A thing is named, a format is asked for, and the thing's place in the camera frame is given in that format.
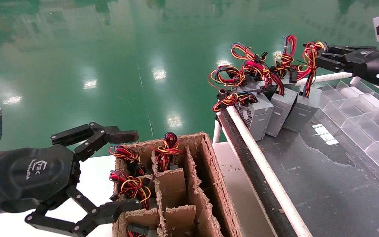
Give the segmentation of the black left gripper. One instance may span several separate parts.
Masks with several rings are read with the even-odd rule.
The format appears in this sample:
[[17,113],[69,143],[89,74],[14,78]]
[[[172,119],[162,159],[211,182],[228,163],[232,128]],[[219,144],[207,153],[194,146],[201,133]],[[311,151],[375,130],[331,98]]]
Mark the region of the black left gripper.
[[[137,141],[136,130],[122,131],[92,122],[51,136],[52,147],[22,148],[0,152],[0,213],[22,213],[32,227],[71,237],[86,237],[98,226],[114,223],[120,214],[140,210],[137,199],[111,201],[97,207],[75,187],[79,182],[79,161],[86,161],[106,144]],[[74,152],[67,147],[81,144]],[[46,216],[71,198],[86,216],[69,222]]]

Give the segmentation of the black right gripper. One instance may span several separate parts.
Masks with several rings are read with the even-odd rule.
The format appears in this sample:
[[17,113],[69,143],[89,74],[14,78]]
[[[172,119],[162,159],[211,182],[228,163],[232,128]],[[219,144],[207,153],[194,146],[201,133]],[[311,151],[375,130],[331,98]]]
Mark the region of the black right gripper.
[[379,86],[379,51],[376,46],[327,45],[316,58],[319,68],[331,72],[347,72]]

